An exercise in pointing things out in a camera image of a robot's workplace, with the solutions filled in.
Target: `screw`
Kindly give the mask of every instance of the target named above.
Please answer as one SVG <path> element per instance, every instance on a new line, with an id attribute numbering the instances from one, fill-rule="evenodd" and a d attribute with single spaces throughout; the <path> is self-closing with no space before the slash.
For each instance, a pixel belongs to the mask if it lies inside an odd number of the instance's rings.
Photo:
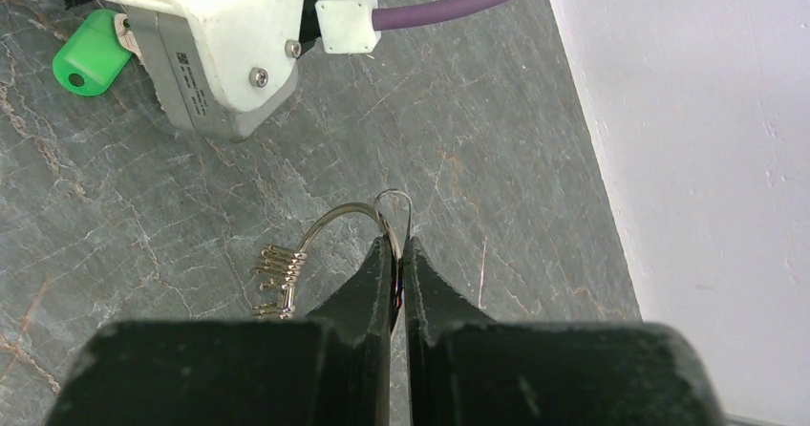
<path id="1" fill-rule="evenodd" d="M 253 86 L 261 89 L 267 85 L 269 80 L 270 76 L 267 74 L 266 70 L 262 68 L 253 68 L 250 70 L 250 83 Z"/>
<path id="2" fill-rule="evenodd" d="M 301 56 L 301 43 L 298 41 L 287 41 L 284 46 L 284 51 L 290 58 L 298 58 Z"/>

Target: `metal key ring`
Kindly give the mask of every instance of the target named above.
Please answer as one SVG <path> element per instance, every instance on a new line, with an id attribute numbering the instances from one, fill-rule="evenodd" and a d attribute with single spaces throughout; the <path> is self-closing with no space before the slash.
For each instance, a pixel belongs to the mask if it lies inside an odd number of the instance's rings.
<path id="1" fill-rule="evenodd" d="M 394 283 L 394 306 L 398 307 L 400 304 L 401 292 L 401 278 L 399 275 L 399 260 L 402 258 L 402 246 L 396 234 L 391 228 L 391 225 L 382 215 L 377 208 L 380 199 L 385 195 L 396 193 L 408 199 L 408 229 L 406 231 L 406 242 L 411 237 L 411 198 L 404 192 L 397 189 L 388 189 L 380 193 L 374 200 L 373 205 L 367 203 L 344 203 L 335 206 L 325 215 L 321 216 L 312 227 L 309 228 L 307 233 L 301 240 L 296 250 L 279 247 L 276 245 L 269 245 L 262 249 L 259 264 L 256 266 L 255 271 L 257 274 L 269 275 L 269 279 L 259 284 L 260 290 L 267 288 L 277 288 L 280 291 L 281 298 L 276 303 L 263 304 L 253 308 L 253 315 L 264 318 L 277 318 L 288 319 L 291 318 L 295 312 L 294 296 L 295 296 L 295 283 L 298 282 L 298 277 L 301 272 L 301 267 L 307 260 L 307 249 L 312 244 L 314 239 L 321 233 L 321 231 L 329 225 L 332 221 L 340 216 L 360 213 L 372 218 L 377 224 L 381 234 L 388 235 L 389 242 L 391 243 L 392 252 L 394 253 L 394 261 L 396 262 L 396 281 Z"/>

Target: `white 3d-printed part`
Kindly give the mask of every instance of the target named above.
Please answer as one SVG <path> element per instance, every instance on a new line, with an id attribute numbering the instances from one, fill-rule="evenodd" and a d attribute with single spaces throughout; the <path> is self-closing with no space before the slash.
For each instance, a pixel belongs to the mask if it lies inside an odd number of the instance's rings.
<path id="1" fill-rule="evenodd" d="M 380 39 L 372 12 L 377 0 L 320 0 L 315 5 L 326 53 L 370 53 Z"/>
<path id="2" fill-rule="evenodd" d="M 212 95 L 225 108 L 248 113 L 287 82 L 295 59 L 285 52 L 298 40 L 303 0 L 109 0 L 185 18 L 194 35 Z M 263 88 L 249 83 L 265 69 Z"/>

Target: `marble floor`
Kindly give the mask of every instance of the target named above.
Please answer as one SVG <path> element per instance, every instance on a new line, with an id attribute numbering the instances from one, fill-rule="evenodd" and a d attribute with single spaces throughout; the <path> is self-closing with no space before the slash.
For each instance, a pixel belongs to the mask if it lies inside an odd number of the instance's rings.
<path id="1" fill-rule="evenodd" d="M 97 7 L 0 0 L 0 423 L 41 423 L 104 323 L 247 318 L 262 244 L 295 245 L 332 206 L 387 187 L 412 196 L 437 270 L 493 317 L 639 318 L 548 0 L 387 32 L 373 55 L 316 48 L 241 144 L 174 130 L 135 62 L 103 96 L 60 88 L 51 59 Z M 374 235 L 330 226 L 299 315 Z M 394 340 L 392 423 L 407 424 Z"/>

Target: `purple cable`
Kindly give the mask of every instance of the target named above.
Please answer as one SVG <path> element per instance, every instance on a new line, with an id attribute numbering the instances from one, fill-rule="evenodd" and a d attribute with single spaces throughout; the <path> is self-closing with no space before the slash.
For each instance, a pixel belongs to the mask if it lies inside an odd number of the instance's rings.
<path id="1" fill-rule="evenodd" d="M 438 0 L 415 6 L 376 9 L 372 21 L 374 29 L 379 32 L 423 27 L 466 17 L 506 1 L 510 0 Z"/>

